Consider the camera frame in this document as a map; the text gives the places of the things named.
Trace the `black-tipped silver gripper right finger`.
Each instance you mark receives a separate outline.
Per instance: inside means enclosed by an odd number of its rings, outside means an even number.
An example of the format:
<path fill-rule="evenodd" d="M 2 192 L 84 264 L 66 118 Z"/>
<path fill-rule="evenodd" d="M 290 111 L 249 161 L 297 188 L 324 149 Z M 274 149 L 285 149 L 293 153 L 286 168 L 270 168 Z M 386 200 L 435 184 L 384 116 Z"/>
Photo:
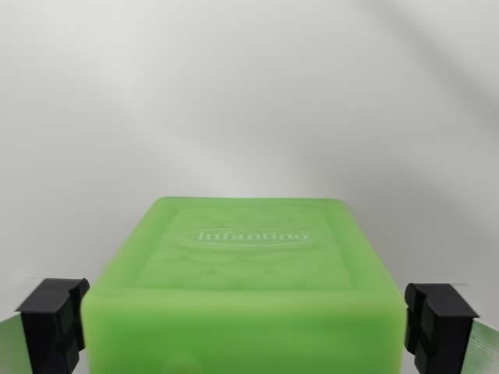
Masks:
<path fill-rule="evenodd" d="M 419 373 L 498 372 L 498 329 L 451 284 L 410 283 L 405 303 L 405 349 Z"/>

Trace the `black-tipped silver gripper left finger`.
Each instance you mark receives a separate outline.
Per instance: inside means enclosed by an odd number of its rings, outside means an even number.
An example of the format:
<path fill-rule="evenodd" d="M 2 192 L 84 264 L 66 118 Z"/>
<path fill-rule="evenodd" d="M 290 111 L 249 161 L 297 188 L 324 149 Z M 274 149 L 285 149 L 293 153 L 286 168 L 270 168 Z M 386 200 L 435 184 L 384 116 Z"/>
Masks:
<path fill-rule="evenodd" d="M 72 373 L 85 348 L 87 279 L 45 278 L 1 321 L 2 373 Z"/>

